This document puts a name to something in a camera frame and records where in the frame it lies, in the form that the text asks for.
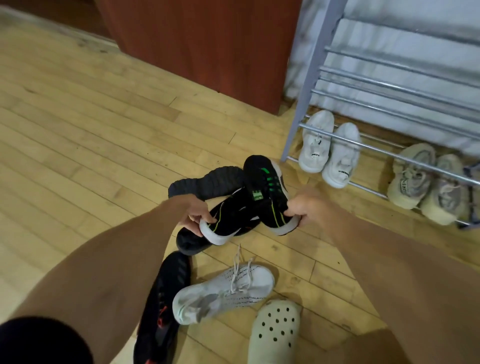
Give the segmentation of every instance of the shoe rack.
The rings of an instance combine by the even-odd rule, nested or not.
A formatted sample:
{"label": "shoe rack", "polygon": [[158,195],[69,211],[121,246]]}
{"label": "shoe rack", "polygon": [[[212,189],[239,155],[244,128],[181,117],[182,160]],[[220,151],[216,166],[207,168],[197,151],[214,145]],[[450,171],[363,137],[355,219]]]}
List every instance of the shoe rack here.
{"label": "shoe rack", "polygon": [[[404,70],[416,74],[421,74],[437,79],[441,79],[444,81],[448,81],[454,84],[460,84],[460,85],[466,85],[470,87],[474,87],[477,89],[480,89],[480,84],[471,82],[469,80],[465,79],[457,79],[454,78],[448,74],[443,74],[442,72],[438,71],[432,71],[429,69],[425,68],[420,68],[417,66],[409,65],[406,63],[400,63],[400,62],[394,62],[390,61],[388,59],[382,59],[381,57],[377,56],[370,56],[368,54],[363,54],[359,51],[352,51],[352,50],[345,50],[340,47],[332,47],[332,40],[335,36],[336,29],[340,21],[342,20],[348,20],[348,21],[354,21],[354,22],[361,22],[365,24],[372,24],[376,26],[381,26],[381,27],[387,27],[387,28],[392,28],[392,29],[397,29],[405,32],[412,32],[412,33],[417,33],[425,36],[429,36],[432,38],[437,38],[437,39],[444,39],[444,40],[449,40],[453,42],[458,42],[462,44],[468,44],[471,46],[476,46],[480,47],[480,41],[476,40],[471,40],[471,39],[464,39],[464,38],[459,38],[453,35],[449,35],[447,33],[444,34],[437,34],[433,33],[428,29],[409,29],[409,28],[403,28],[399,26],[390,26],[388,24],[384,24],[381,22],[376,22],[372,21],[369,19],[361,19],[361,18],[353,18],[353,17],[346,17],[344,15],[344,10],[345,10],[345,5],[347,3],[347,0],[330,0],[327,9],[326,9],[326,14],[324,18],[324,22],[322,24],[322,28],[320,29],[320,33],[318,35],[317,42],[314,47],[313,51],[313,56],[312,60],[310,62],[309,68],[307,70],[307,75],[305,78],[305,83],[302,86],[302,89],[300,91],[298,103],[297,103],[297,108],[295,111],[295,116],[292,122],[292,125],[290,127],[290,131],[288,133],[287,141],[285,143],[285,147],[283,149],[281,161],[284,162],[287,159],[290,159],[294,162],[298,162],[298,160],[294,157],[291,157],[288,155],[290,146],[293,142],[293,138],[295,134],[297,133],[298,128],[304,128],[310,131],[313,131],[315,133],[320,133],[323,135],[330,136],[331,138],[342,140],[344,142],[348,142],[357,146],[360,146],[361,148],[366,148],[370,149],[372,151],[378,152],[378,153],[383,153],[388,156],[394,157],[396,159],[405,161],[407,163],[415,164],[425,170],[429,170],[438,174],[446,175],[449,178],[455,179],[459,181],[462,184],[465,184],[468,186],[469,190],[469,202],[470,202],[470,207],[469,207],[469,218],[468,220],[457,220],[457,226],[459,229],[474,229],[474,228],[479,228],[480,227],[480,219],[478,216],[476,216],[475,209],[474,209],[474,188],[480,188],[480,181],[477,179],[474,179],[473,172],[474,171],[479,171],[480,170],[480,163],[477,162],[474,165],[465,167],[465,175],[459,175],[455,173],[451,173],[447,170],[440,169],[436,166],[421,163],[415,160],[412,160],[410,158],[406,158],[402,155],[392,153],[388,150],[384,150],[375,146],[368,145],[367,143],[363,142],[356,142],[350,139],[346,139],[343,137],[340,137],[338,135],[335,135],[333,133],[329,133],[314,127],[311,127],[304,123],[304,120],[310,118],[310,115],[307,114],[307,109],[309,107],[310,100],[312,98],[313,94],[321,95],[323,97],[329,97],[335,100],[343,101],[349,104],[357,105],[363,108],[375,110],[390,116],[402,118],[404,120],[408,120],[410,122],[414,122],[419,125],[425,125],[431,128],[434,128],[436,130],[441,130],[444,132],[452,133],[458,136],[462,137],[467,137],[470,140],[476,140],[480,141],[480,133],[475,133],[475,132],[470,132],[466,130],[462,130],[460,128],[456,128],[454,126],[450,125],[445,125],[441,124],[437,121],[434,120],[429,120],[426,118],[422,118],[413,114],[407,114],[403,112],[399,112],[396,110],[392,109],[387,109],[379,105],[373,105],[369,104],[367,102],[360,102],[354,99],[350,99],[347,97],[343,97],[341,95],[337,95],[331,92],[326,92],[323,90],[318,90],[315,89],[315,86],[319,80],[326,81],[326,82],[331,82],[337,85],[349,87],[352,89],[356,89],[359,91],[367,92],[369,94],[385,97],[388,99],[393,99],[396,101],[400,101],[406,104],[414,105],[417,107],[421,107],[424,109],[440,112],[446,115],[458,117],[467,121],[471,121],[474,123],[480,123],[480,118],[478,115],[480,115],[480,106],[472,105],[466,102],[462,102],[461,100],[455,100],[449,97],[437,95],[437,94],[432,94],[428,92],[424,92],[421,90],[409,88],[406,86],[402,85],[397,85],[389,82],[385,82],[379,79],[374,79],[374,78],[369,78],[366,76],[363,76],[361,74],[353,73],[353,72],[347,72],[342,69],[337,69],[337,68],[332,68],[332,67],[327,67],[324,65],[326,57],[329,53],[334,53],[346,57],[351,57],[355,58],[361,61],[367,61],[367,62],[372,62],[375,64],[380,64],[382,66],[387,66],[391,67],[394,69],[399,69],[399,70]],[[352,81],[358,81],[359,83],[349,83],[349,82],[344,82],[342,80],[352,80]],[[364,85],[373,85],[375,87],[375,90],[368,89],[364,87]],[[395,91],[395,94],[389,94],[389,93],[384,93],[383,91],[378,91],[379,89],[381,90],[393,90]],[[399,94],[405,94],[409,96],[415,96],[415,99],[418,100],[431,100],[435,101],[437,103],[443,104],[446,106],[446,108],[439,108],[435,106],[431,106],[425,103],[422,103],[420,101],[414,101],[410,98],[405,98],[402,96],[398,96]],[[468,113],[468,116],[465,115],[462,112],[456,111],[456,110],[461,110],[461,111],[466,111]],[[362,140],[374,140],[378,143],[388,145],[388,146],[394,146],[397,148],[405,148],[406,146],[399,145],[397,143],[390,142],[388,140],[384,140],[378,137],[375,137],[373,135],[368,135],[365,133],[360,133]],[[370,192],[372,194],[377,195],[380,198],[387,199],[387,196],[384,195],[381,192],[372,190],[368,187],[362,186],[360,184],[354,183],[352,181],[349,182],[350,185],[355,186],[357,188],[361,188],[367,192]]]}

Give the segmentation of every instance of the hand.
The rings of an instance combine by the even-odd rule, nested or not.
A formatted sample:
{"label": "hand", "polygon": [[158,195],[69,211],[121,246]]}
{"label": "hand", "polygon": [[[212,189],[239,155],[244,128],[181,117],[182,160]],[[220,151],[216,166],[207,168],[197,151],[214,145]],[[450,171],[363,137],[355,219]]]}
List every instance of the hand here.
{"label": "hand", "polygon": [[325,193],[312,186],[305,186],[287,202],[288,209],[283,214],[285,216],[300,215],[299,226],[304,226],[311,221],[318,220],[318,207],[326,200],[328,197]]}
{"label": "hand", "polygon": [[184,194],[172,198],[182,199],[182,202],[187,205],[187,213],[179,224],[185,226],[195,235],[203,236],[198,225],[201,218],[210,224],[216,222],[216,218],[213,218],[210,212],[208,212],[207,202],[198,199],[195,195]]}

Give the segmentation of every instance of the green label on shoe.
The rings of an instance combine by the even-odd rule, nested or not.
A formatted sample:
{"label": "green label on shoe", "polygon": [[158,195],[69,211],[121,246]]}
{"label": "green label on shoe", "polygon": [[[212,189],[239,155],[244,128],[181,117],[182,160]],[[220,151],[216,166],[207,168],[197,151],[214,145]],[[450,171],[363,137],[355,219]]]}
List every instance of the green label on shoe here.
{"label": "green label on shoe", "polygon": [[253,191],[252,195],[253,195],[253,200],[254,201],[263,200],[263,198],[264,198],[264,195],[262,194],[262,191]]}

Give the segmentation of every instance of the white wall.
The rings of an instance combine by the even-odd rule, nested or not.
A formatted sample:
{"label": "white wall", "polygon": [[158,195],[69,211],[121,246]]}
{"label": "white wall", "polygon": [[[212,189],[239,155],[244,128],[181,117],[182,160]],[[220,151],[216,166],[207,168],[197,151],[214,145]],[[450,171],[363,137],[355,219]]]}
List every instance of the white wall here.
{"label": "white wall", "polygon": [[[325,15],[326,4],[327,0],[303,1],[302,10],[305,10],[306,13],[302,24],[299,25],[299,33],[296,34],[297,38],[290,57],[285,84],[285,92],[288,97],[297,98],[303,85],[313,46]],[[479,0],[349,0],[345,13],[408,28],[419,26],[431,31],[448,31],[450,34],[480,41]],[[480,84],[480,48],[474,46],[349,20],[340,22],[333,45],[349,47],[365,53],[384,53],[389,59],[415,63],[429,69],[444,70],[453,76],[463,77]],[[329,54],[325,64],[371,78],[452,97],[476,104],[480,109],[480,90],[468,86],[335,54]],[[316,88],[480,133],[480,124],[384,97],[323,81],[319,81]],[[387,89],[381,91],[392,93]],[[455,147],[467,154],[480,156],[480,142],[474,142],[464,137],[448,135],[445,132],[432,130],[404,119],[319,95],[313,95],[311,104],[433,143]]]}

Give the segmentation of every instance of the gray rack frame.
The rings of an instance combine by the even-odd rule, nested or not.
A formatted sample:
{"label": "gray rack frame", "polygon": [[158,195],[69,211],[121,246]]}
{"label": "gray rack frame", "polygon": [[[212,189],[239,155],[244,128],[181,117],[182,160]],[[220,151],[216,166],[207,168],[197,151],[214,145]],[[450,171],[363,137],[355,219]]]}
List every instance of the gray rack frame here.
{"label": "gray rack frame", "polygon": [[[436,166],[428,165],[428,164],[425,164],[425,163],[420,163],[420,162],[417,162],[415,160],[405,158],[401,155],[389,152],[387,150],[383,150],[381,148],[377,148],[377,147],[370,146],[370,145],[365,144],[365,143],[359,143],[359,142],[356,142],[356,141],[353,141],[353,140],[349,140],[349,139],[346,139],[346,138],[339,137],[339,136],[334,135],[332,133],[328,133],[328,132],[325,132],[323,130],[310,127],[309,125],[302,122],[304,119],[307,119],[307,118],[310,117],[307,114],[307,109],[309,107],[309,103],[310,103],[310,100],[312,98],[312,94],[318,94],[318,95],[321,95],[321,96],[324,96],[324,97],[329,97],[329,98],[333,98],[333,99],[336,99],[336,100],[344,101],[344,102],[354,104],[354,105],[357,105],[357,106],[361,106],[361,107],[364,107],[364,108],[373,109],[373,110],[376,110],[376,111],[379,111],[379,112],[382,112],[382,113],[385,113],[385,114],[388,114],[388,115],[400,117],[400,118],[403,118],[405,120],[415,122],[417,124],[426,125],[426,126],[429,126],[429,127],[432,127],[432,128],[438,129],[438,130],[443,130],[443,131],[446,131],[446,132],[449,132],[449,133],[453,133],[453,134],[456,134],[456,135],[459,135],[459,136],[463,136],[463,137],[466,136],[466,137],[469,137],[469,138],[474,139],[474,140],[480,140],[480,133],[467,132],[465,130],[461,130],[461,129],[458,129],[458,128],[455,128],[455,127],[452,127],[452,126],[440,124],[440,123],[435,122],[433,120],[420,118],[420,117],[417,117],[415,115],[405,114],[405,113],[402,113],[402,112],[399,112],[399,111],[396,111],[396,110],[392,110],[392,109],[385,109],[381,106],[372,105],[372,104],[368,104],[368,103],[364,103],[364,102],[359,102],[359,101],[356,101],[356,100],[353,100],[353,99],[350,99],[350,98],[343,97],[341,95],[337,95],[337,94],[333,94],[333,93],[329,93],[329,92],[325,92],[325,91],[315,89],[317,81],[323,80],[323,81],[335,83],[335,84],[338,84],[338,85],[346,86],[346,87],[349,87],[349,88],[357,89],[359,91],[368,92],[370,94],[374,94],[374,95],[378,95],[378,96],[382,96],[382,97],[387,97],[387,98],[390,98],[390,99],[401,101],[401,102],[411,104],[411,105],[414,105],[414,106],[418,106],[418,107],[421,107],[421,108],[433,110],[433,111],[436,111],[436,112],[441,112],[443,114],[459,117],[459,118],[462,118],[462,119],[480,124],[480,105],[472,105],[472,104],[465,103],[465,102],[462,102],[462,101],[459,101],[459,100],[455,100],[455,99],[452,99],[452,98],[449,98],[449,97],[444,97],[444,96],[441,96],[441,95],[431,94],[431,93],[423,92],[423,91],[420,91],[420,90],[417,90],[417,89],[412,89],[412,88],[409,88],[409,87],[401,86],[401,85],[391,84],[391,83],[384,82],[384,81],[381,81],[381,80],[372,79],[372,78],[369,78],[369,77],[366,77],[366,76],[363,76],[363,75],[360,75],[360,74],[355,74],[355,73],[343,71],[341,69],[326,67],[324,65],[324,63],[325,63],[325,60],[326,60],[326,57],[327,57],[328,53],[335,53],[335,54],[339,54],[339,55],[343,55],[343,56],[347,56],[347,57],[356,58],[356,59],[359,59],[359,60],[362,60],[362,61],[373,62],[373,63],[381,64],[381,65],[384,65],[384,66],[389,66],[389,67],[401,69],[401,70],[404,70],[404,71],[409,71],[409,72],[413,72],[413,73],[417,73],[417,74],[422,74],[422,75],[426,75],[426,76],[429,76],[429,77],[434,77],[434,78],[442,79],[442,80],[445,80],[445,81],[449,81],[449,82],[452,82],[452,83],[466,85],[466,86],[469,86],[469,87],[480,89],[480,84],[473,83],[469,80],[455,79],[455,78],[453,78],[449,75],[445,75],[445,74],[442,74],[440,72],[435,72],[435,71],[433,72],[433,71],[430,71],[430,70],[414,67],[414,66],[411,66],[411,65],[408,65],[408,64],[382,59],[381,57],[364,55],[360,52],[355,52],[355,51],[351,51],[351,50],[345,50],[345,49],[332,47],[331,46],[332,40],[335,36],[337,26],[338,26],[340,20],[342,20],[342,19],[347,19],[347,20],[350,20],[350,21],[356,21],[356,22],[361,22],[361,23],[366,23],[366,24],[372,24],[372,25],[377,25],[377,26],[399,29],[399,30],[406,31],[406,32],[423,34],[423,35],[431,36],[431,37],[434,37],[434,38],[440,38],[440,39],[445,39],[445,40],[450,40],[450,41],[454,41],[454,42],[458,42],[458,43],[470,44],[470,45],[480,47],[480,42],[476,42],[476,41],[473,41],[473,40],[470,40],[470,39],[458,38],[456,36],[452,36],[452,35],[449,35],[449,34],[446,34],[446,33],[445,34],[435,34],[435,33],[429,32],[428,30],[422,30],[422,29],[413,30],[413,29],[408,29],[408,28],[399,28],[399,27],[389,26],[387,24],[371,21],[371,20],[368,20],[368,19],[347,17],[347,16],[344,15],[344,10],[345,10],[345,6],[347,4],[347,1],[348,0],[330,0],[328,5],[327,5],[324,22],[323,22],[322,27],[320,29],[320,33],[318,35],[317,42],[316,42],[314,50],[313,50],[312,60],[310,62],[308,70],[307,70],[307,75],[306,75],[306,78],[305,78],[305,82],[304,82],[303,87],[300,91],[300,95],[299,95],[298,103],[297,103],[297,108],[296,108],[296,111],[295,111],[295,116],[294,116],[292,125],[290,127],[290,131],[288,133],[287,141],[285,143],[285,147],[284,147],[282,157],[281,157],[280,160],[282,162],[285,162],[287,159],[290,159],[292,161],[298,162],[298,160],[296,158],[289,156],[288,153],[289,153],[291,144],[293,142],[293,138],[294,138],[298,128],[304,128],[304,129],[308,129],[308,130],[311,130],[311,131],[316,132],[316,133],[320,133],[320,134],[323,134],[323,135],[328,135],[328,136],[330,136],[332,138],[335,138],[335,139],[340,139],[340,140],[343,140],[345,142],[358,145],[358,146],[363,147],[363,148],[373,150],[375,152],[379,152],[379,153],[389,155],[391,157],[403,160],[403,161],[408,162],[408,163],[416,164],[416,165],[418,165],[418,166],[420,166],[420,167],[422,167],[426,170],[430,170],[430,171],[433,171],[433,172],[436,172],[436,173],[447,175],[450,178],[456,179],[461,183],[467,184],[468,189],[469,189],[469,198],[470,198],[469,221],[457,220],[457,225],[460,229],[473,229],[473,228],[480,227],[480,220],[476,216],[475,210],[473,208],[473,203],[474,203],[473,188],[474,187],[478,188],[480,186],[480,181],[475,180],[472,177],[472,174],[471,174],[471,172],[473,170],[480,169],[480,164],[479,163],[476,163],[475,165],[472,165],[470,167],[465,168],[465,175],[458,175],[458,174],[454,174],[454,173],[451,173],[451,172],[446,171],[446,170],[442,170],[442,169],[440,169]],[[454,106],[457,109],[462,109],[462,110],[467,111],[469,113],[469,115],[464,115],[463,113],[459,113],[457,111],[446,110],[446,109],[437,108],[435,106],[426,105],[426,104],[419,103],[419,102],[416,102],[416,101],[413,101],[413,100],[409,100],[407,98],[399,97],[397,95],[390,95],[390,94],[385,94],[385,93],[380,92],[380,91],[369,90],[367,88],[362,88],[362,86],[342,82],[342,81],[339,81],[337,79],[332,79],[331,77],[327,78],[325,76],[322,76],[321,73],[337,75],[337,76],[341,76],[342,78],[356,80],[356,81],[360,81],[360,82],[365,83],[365,84],[379,86],[379,87],[382,87],[382,88],[394,90],[394,91],[401,92],[401,93],[404,93],[404,94],[414,95],[416,97],[420,97],[420,98],[423,98],[423,99],[435,101],[437,103],[441,103],[441,104],[445,104],[445,105],[449,105],[449,106]],[[393,142],[390,142],[390,141],[387,141],[387,140],[384,140],[384,139],[381,139],[381,138],[378,138],[378,137],[375,137],[375,136],[372,136],[372,135],[361,133],[361,136],[365,139],[375,140],[377,142],[384,143],[386,145],[395,146],[397,148],[405,148],[405,146],[402,146],[402,145],[399,145],[397,143],[393,143]],[[354,182],[349,182],[349,184],[352,185],[352,186],[355,186],[357,188],[361,188],[362,190],[365,190],[365,191],[370,192],[372,194],[375,194],[380,198],[387,199],[387,196],[384,195],[381,192],[372,190],[368,187],[359,185],[359,184],[354,183]]]}

